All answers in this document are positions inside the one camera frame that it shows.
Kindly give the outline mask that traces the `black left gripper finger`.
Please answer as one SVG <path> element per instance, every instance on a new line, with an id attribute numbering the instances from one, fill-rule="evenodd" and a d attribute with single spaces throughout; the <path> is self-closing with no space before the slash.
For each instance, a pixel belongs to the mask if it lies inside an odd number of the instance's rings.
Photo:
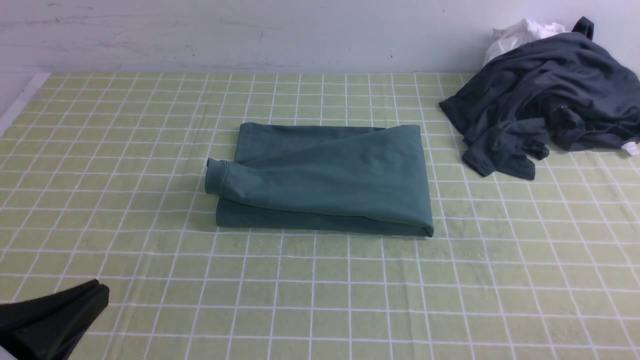
<path id="1" fill-rule="evenodd" d="M 48 296 L 0 306 L 3 360 L 68 360 L 109 305 L 110 288 L 92 279 Z"/>

